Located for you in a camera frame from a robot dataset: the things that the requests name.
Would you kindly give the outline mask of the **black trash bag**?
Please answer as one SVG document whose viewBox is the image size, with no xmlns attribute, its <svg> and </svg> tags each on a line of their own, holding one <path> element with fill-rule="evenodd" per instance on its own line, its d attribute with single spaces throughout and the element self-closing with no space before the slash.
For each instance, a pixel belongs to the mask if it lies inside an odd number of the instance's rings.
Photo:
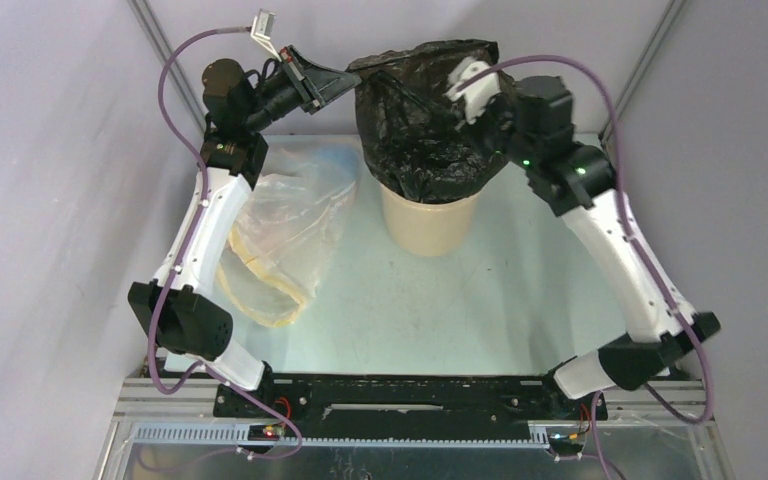
<svg viewBox="0 0 768 480">
<path fill-rule="evenodd" d="M 355 118 L 372 176 L 417 203 L 447 204 L 471 197 L 507 164 L 475 150 L 461 127 L 463 110 L 446 93 L 448 76 L 467 57 L 490 65 L 497 42 L 439 40 L 353 60 L 358 75 Z"/>
</svg>

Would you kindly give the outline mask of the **clear plastic bag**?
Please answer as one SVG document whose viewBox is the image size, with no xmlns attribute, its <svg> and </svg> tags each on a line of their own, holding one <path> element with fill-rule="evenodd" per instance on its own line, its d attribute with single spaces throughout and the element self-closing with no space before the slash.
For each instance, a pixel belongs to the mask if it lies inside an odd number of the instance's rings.
<svg viewBox="0 0 768 480">
<path fill-rule="evenodd" d="M 347 138 L 269 149 L 217 267 L 233 313 L 283 327 L 313 302 L 356 199 L 361 163 L 359 142 Z"/>
</svg>

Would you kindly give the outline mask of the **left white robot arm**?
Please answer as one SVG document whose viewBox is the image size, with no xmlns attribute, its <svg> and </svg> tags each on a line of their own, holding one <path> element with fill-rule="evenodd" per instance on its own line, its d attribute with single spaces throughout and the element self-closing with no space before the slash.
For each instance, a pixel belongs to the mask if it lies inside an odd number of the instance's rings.
<svg viewBox="0 0 768 480">
<path fill-rule="evenodd" d="M 293 111 L 320 111 L 360 80 L 286 47 L 257 70 L 216 60 L 201 81 L 206 130 L 192 200 L 163 263 L 131 286 L 128 301 L 154 346 L 239 386 L 238 404 L 259 417 L 274 408 L 276 390 L 235 327 L 291 324 L 315 298 L 357 195 L 360 160 L 355 140 L 272 148 L 263 132 Z"/>
</svg>

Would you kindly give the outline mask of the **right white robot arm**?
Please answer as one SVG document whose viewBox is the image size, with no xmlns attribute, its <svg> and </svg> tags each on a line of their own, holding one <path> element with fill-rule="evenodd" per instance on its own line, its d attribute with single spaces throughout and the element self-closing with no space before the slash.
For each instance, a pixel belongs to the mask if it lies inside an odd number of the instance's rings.
<svg viewBox="0 0 768 480">
<path fill-rule="evenodd" d="M 619 170 L 599 147 L 575 139 L 573 97 L 552 76 L 527 77 L 513 94 L 498 73 L 451 92 L 464 99 L 466 127 L 488 156 L 522 168 L 531 191 L 583 244 L 619 302 L 625 332 L 551 374 L 545 411 L 566 418 L 582 397 L 637 390 L 720 332 L 712 312 L 678 291 L 633 218 Z"/>
</svg>

